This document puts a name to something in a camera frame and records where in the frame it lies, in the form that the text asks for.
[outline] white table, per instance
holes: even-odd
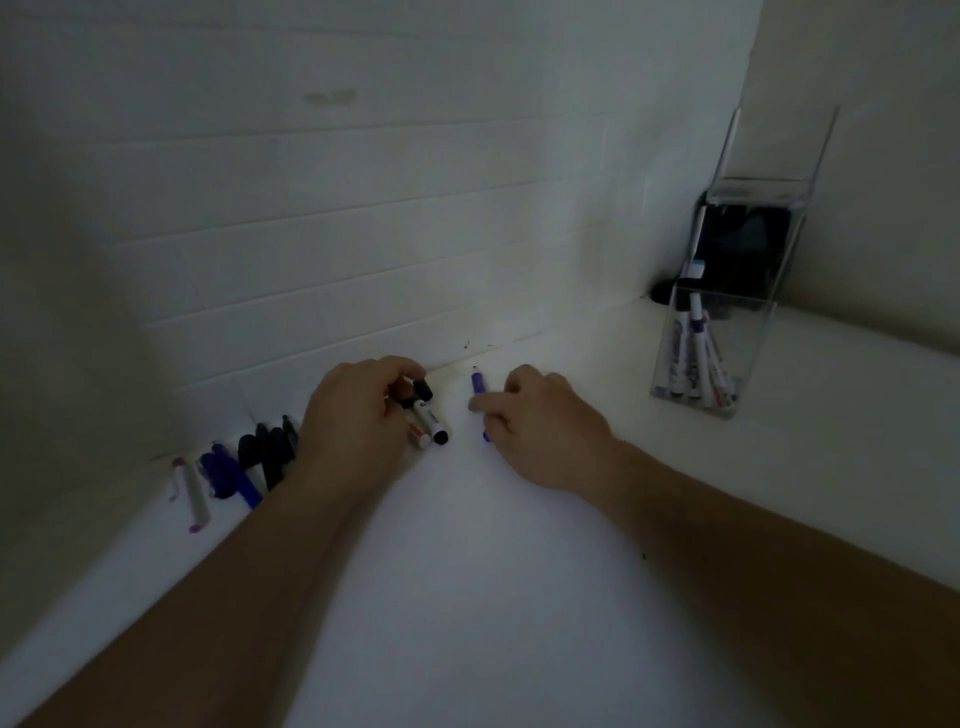
[[[451,441],[412,456],[357,529],[323,629],[322,596],[304,626],[285,725],[777,724],[603,518],[483,442],[474,364],[491,387],[523,362],[561,371],[670,465],[960,587],[957,359],[784,309],[725,423],[648,396],[663,315],[630,303],[431,373]],[[175,506],[158,496],[7,656],[0,726],[245,514],[216,503],[188,536]]]

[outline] blue marker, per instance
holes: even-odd
[[[483,375],[480,374],[480,370],[476,367],[473,367],[473,374],[470,375],[470,381],[473,383],[473,394],[482,395],[487,391],[487,387],[483,383]],[[483,439],[487,442],[490,441],[490,438],[487,437],[487,433],[483,433]]]

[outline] acrylic organizer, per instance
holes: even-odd
[[[675,286],[653,396],[732,417],[776,307],[772,301]]]

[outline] beige wall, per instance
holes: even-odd
[[[960,4],[766,0],[730,174],[803,176],[783,298],[960,352]]]

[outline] skin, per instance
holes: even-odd
[[[332,370],[283,487],[23,725],[262,725],[324,554],[406,447],[385,396],[421,376],[399,357]],[[667,468],[560,375],[519,367],[470,408],[520,475],[649,554],[792,724],[960,725],[960,595]]]

